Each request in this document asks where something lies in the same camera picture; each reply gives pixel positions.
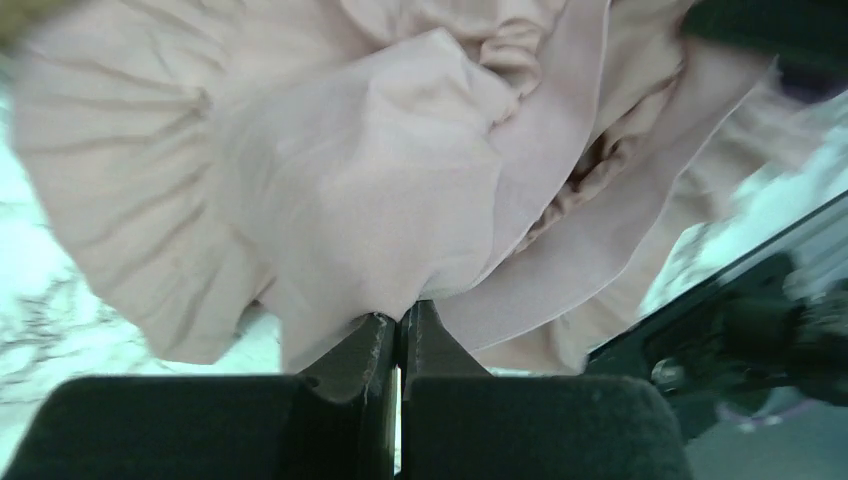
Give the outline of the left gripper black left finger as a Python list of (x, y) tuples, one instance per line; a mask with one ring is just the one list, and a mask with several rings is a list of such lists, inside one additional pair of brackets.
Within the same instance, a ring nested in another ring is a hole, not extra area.
[(37, 411), (9, 479), (389, 479), (395, 323), (296, 375), (83, 377)]

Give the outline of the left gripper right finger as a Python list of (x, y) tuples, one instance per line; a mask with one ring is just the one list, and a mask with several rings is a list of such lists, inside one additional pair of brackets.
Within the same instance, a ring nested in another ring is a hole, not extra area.
[(404, 479), (688, 479), (677, 420), (622, 376), (495, 376), (433, 303), (404, 316)]

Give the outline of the pink skirt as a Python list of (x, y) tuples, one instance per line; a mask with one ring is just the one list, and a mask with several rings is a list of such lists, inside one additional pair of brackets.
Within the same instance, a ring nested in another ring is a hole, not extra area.
[(253, 303), (297, 369), (432, 299), (493, 367), (579, 371), (681, 233), (824, 125), (693, 1), (9, 1), (12, 147), (156, 356)]

